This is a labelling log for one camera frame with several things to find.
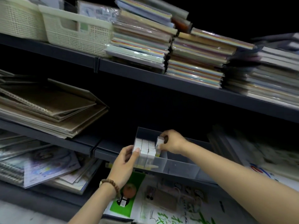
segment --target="white plastic basket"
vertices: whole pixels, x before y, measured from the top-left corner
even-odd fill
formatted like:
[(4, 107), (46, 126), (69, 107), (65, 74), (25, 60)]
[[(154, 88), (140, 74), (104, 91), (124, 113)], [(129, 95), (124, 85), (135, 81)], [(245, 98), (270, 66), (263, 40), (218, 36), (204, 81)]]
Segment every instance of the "white plastic basket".
[(47, 41), (43, 16), (28, 0), (0, 0), (0, 33)]
[(106, 45), (112, 38), (112, 24), (107, 21), (39, 5), (50, 43), (107, 56)]

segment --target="bracelet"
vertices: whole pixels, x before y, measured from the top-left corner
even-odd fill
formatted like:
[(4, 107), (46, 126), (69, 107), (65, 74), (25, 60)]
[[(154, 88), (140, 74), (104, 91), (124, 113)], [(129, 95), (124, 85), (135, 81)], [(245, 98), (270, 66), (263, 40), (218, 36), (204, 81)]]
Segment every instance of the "bracelet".
[(121, 194), (120, 194), (120, 192), (119, 192), (119, 187), (115, 184), (115, 182), (114, 182), (113, 180), (111, 180), (111, 179), (102, 179), (101, 182), (100, 182), (99, 187), (100, 187), (103, 183), (105, 183), (105, 182), (110, 183), (111, 185), (113, 185), (113, 187), (114, 187), (114, 189), (115, 189), (115, 191), (116, 191), (116, 196), (117, 196), (117, 198), (121, 198)]

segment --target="barcode sticker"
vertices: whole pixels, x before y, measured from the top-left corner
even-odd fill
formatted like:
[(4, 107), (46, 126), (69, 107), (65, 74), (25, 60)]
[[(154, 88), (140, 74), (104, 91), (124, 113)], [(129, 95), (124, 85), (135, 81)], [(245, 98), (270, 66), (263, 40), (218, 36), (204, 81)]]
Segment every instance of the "barcode sticker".
[(121, 206), (121, 207), (125, 207), (125, 206), (126, 206), (126, 203), (127, 203), (127, 201), (125, 201), (125, 200), (121, 200), (121, 204), (120, 204), (120, 206)]

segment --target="floor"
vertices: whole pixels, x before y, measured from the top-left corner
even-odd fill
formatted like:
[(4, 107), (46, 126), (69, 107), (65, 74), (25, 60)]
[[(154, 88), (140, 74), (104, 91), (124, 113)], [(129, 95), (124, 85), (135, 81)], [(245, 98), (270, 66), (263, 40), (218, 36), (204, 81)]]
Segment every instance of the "floor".
[(0, 200), (0, 224), (65, 224), (58, 220)]

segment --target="person's left hand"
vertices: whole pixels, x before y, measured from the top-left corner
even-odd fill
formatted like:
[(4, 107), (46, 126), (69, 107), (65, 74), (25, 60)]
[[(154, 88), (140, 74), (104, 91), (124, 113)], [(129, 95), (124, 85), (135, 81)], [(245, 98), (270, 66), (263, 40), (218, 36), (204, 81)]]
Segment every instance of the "person's left hand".
[(108, 179), (113, 180), (121, 189), (129, 180), (135, 161), (137, 160), (140, 148), (132, 153), (133, 145), (124, 147), (113, 163)]

